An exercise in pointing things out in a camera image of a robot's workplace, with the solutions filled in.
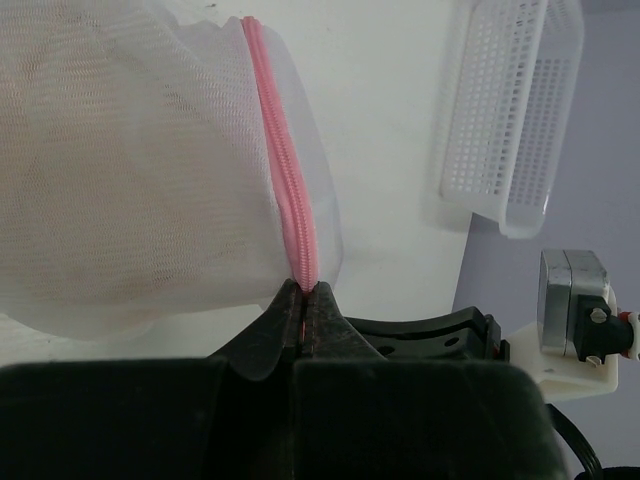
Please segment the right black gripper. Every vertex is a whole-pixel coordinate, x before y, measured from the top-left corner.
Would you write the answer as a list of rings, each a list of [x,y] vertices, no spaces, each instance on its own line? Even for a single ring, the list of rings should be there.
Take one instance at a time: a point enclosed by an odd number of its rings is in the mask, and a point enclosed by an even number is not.
[[[389,360],[503,359],[499,324],[475,307],[423,320],[348,322]]]

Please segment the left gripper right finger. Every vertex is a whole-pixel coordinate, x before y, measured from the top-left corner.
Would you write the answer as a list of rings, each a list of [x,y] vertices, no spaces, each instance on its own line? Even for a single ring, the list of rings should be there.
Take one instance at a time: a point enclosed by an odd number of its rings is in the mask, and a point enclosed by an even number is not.
[[[384,360],[342,315],[331,286],[319,282],[306,297],[299,353],[317,360]]]

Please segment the white plastic basket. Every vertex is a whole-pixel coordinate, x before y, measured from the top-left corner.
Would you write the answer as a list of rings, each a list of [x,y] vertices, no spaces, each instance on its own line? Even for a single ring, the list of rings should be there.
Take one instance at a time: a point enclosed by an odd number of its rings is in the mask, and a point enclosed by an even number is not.
[[[440,191],[510,239],[544,222],[585,26],[578,1],[477,1]]]

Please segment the white mesh laundry bag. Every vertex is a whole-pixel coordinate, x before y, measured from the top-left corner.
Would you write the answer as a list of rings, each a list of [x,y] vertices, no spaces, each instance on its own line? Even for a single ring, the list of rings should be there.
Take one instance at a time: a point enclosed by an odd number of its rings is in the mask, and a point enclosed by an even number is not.
[[[293,59],[252,17],[158,1],[1,5],[1,311],[63,337],[334,283],[329,164]]]

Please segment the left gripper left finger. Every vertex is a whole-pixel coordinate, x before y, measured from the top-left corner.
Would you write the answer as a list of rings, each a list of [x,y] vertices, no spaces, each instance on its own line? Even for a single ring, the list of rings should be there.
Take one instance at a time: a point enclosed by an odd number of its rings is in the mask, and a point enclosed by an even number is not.
[[[244,380],[264,381],[280,364],[299,356],[305,312],[305,294],[296,282],[286,280],[258,318],[210,357],[225,359]]]

